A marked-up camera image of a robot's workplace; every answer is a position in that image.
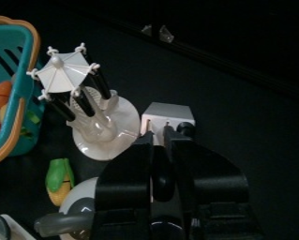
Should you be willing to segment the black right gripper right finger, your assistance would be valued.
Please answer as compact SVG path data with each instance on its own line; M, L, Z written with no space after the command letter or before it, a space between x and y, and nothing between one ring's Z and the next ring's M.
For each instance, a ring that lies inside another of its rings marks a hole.
M164 145L180 195L187 240L264 240L242 170L172 127Z

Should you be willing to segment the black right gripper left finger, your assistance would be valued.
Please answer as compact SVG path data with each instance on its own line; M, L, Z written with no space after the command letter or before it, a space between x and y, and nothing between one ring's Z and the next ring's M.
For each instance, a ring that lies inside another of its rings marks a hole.
M108 163L95 186L92 240L149 240L149 162L147 132Z

